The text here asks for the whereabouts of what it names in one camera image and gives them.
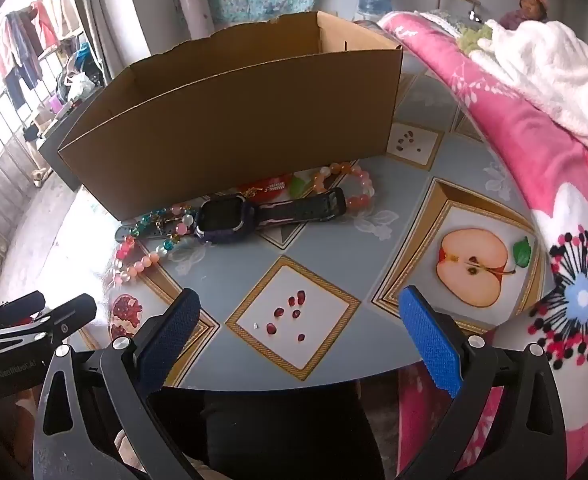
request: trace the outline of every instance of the bracelet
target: bracelet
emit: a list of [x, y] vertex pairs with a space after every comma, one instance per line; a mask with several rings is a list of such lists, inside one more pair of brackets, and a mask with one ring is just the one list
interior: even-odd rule
[[[135, 278], [138, 274], [143, 272], [152, 264], [158, 263], [161, 257], [167, 256], [169, 251], [178, 244], [184, 236], [189, 236], [194, 232], [194, 216], [196, 210], [190, 207], [181, 205], [173, 205], [169, 209], [158, 209], [151, 211], [136, 222], [136, 225], [131, 228], [129, 234], [125, 237], [125, 241], [118, 246], [114, 260], [114, 284], [122, 285], [130, 279]], [[174, 228], [174, 232], [170, 234], [163, 243], [161, 243], [154, 251], [147, 256], [143, 256], [136, 263], [123, 269], [123, 260], [127, 257], [129, 252], [136, 244], [136, 238], [139, 238], [144, 232], [154, 225], [159, 231], [163, 231], [167, 222], [181, 220]]]
[[363, 193], [356, 196], [350, 196], [347, 199], [347, 209], [352, 212], [357, 212], [362, 209], [367, 209], [371, 204], [371, 199], [375, 194], [372, 180], [369, 178], [369, 173], [360, 169], [358, 164], [351, 166], [349, 162], [338, 164], [334, 162], [330, 166], [322, 167], [316, 175], [314, 175], [314, 190], [317, 193], [323, 193], [325, 189], [325, 178], [331, 174], [343, 173], [345, 175], [352, 174], [360, 180]]

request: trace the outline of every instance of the cardboard box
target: cardboard box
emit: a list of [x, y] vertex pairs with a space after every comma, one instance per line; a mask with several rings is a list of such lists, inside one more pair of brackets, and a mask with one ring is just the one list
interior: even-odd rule
[[59, 154], [120, 220], [379, 155], [402, 57], [394, 41], [323, 12], [235, 25], [123, 70]]

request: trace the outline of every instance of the plastic bag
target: plastic bag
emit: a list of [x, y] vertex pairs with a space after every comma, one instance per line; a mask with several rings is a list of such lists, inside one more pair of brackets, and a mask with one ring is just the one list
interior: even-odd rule
[[78, 101], [78, 99], [87, 99], [93, 89], [96, 88], [96, 85], [87, 77], [85, 72], [74, 74], [71, 77], [68, 76], [64, 83], [70, 87], [67, 100], [72, 102]]

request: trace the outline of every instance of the pink bead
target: pink bead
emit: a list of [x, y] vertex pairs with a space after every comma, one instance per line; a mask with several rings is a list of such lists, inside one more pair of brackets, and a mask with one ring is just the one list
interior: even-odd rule
[[350, 196], [347, 199], [347, 209], [350, 211], [356, 211], [360, 208], [360, 200], [357, 196]]
[[357, 200], [359, 201], [361, 208], [366, 209], [369, 207], [369, 195], [362, 194], [357, 197]]

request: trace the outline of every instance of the green leaf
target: green leaf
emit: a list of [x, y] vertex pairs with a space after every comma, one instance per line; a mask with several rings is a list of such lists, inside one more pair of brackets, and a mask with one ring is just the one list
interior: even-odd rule
[[289, 195], [292, 199], [301, 198], [303, 193], [305, 193], [305, 188], [307, 187], [307, 182], [305, 182], [302, 178], [297, 177], [296, 175], [292, 177], [291, 182], [289, 183]]
[[512, 254], [514, 254], [514, 261], [517, 267], [526, 269], [529, 266], [530, 260], [532, 259], [532, 248], [527, 237], [514, 244]]

